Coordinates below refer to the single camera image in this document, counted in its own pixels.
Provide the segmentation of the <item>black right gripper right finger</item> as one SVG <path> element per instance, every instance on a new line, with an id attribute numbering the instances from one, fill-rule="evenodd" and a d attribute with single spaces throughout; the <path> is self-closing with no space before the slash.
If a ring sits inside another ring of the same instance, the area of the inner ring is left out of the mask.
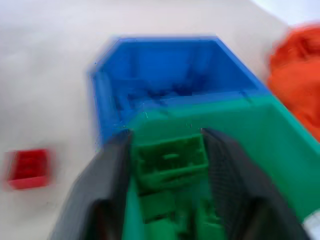
<path id="1" fill-rule="evenodd" d="M 227 240 L 311 240 L 271 178 L 232 137 L 203 128 L 208 181 Z"/>

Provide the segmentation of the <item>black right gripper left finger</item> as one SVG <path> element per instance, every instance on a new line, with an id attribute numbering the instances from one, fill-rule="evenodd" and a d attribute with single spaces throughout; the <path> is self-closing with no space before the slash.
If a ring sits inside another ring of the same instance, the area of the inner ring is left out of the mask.
<path id="1" fill-rule="evenodd" d="M 132 134 L 111 136 L 79 175 L 49 240 L 122 240 Z"/>

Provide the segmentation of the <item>green building block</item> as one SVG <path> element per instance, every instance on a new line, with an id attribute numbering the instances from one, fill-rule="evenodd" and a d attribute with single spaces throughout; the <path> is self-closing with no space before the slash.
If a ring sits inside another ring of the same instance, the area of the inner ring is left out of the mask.
<path id="1" fill-rule="evenodd" d="M 137 144 L 131 160 L 138 188 L 143 193 L 192 184 L 208 172 L 209 164 L 200 133 Z"/>

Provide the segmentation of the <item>green plastic bin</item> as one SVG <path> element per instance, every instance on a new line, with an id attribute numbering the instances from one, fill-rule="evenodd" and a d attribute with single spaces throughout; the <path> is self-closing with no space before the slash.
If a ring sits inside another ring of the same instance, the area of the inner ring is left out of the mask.
<path id="1" fill-rule="evenodd" d="M 127 125 L 131 177 L 122 240 L 228 240 L 207 173 L 191 184 L 141 192 L 135 145 L 201 134 L 210 128 L 235 139 L 276 185 L 311 240 L 320 240 L 320 144 L 272 96 L 147 109 Z"/>

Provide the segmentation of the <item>red building block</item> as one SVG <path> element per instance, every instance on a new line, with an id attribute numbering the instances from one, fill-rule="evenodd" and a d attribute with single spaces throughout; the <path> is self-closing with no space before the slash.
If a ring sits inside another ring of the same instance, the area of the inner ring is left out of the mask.
<path id="1" fill-rule="evenodd" d="M 15 150 L 6 154 L 4 182 L 14 190 L 41 188 L 52 179 L 52 157 L 47 148 Z"/>

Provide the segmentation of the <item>orange cloth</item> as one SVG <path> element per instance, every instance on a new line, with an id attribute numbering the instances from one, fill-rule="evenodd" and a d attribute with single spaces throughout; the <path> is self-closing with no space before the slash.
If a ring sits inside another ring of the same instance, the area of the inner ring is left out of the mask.
<path id="1" fill-rule="evenodd" d="M 320 142 L 320 23 L 292 28 L 269 57 L 267 86 Z"/>

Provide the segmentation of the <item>blue plastic bin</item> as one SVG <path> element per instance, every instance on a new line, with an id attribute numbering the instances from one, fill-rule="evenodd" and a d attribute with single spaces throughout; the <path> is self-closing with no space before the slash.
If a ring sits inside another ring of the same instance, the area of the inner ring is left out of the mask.
<path id="1" fill-rule="evenodd" d="M 88 74 L 101 143 L 147 109 L 270 93 L 216 36 L 120 37 Z"/>

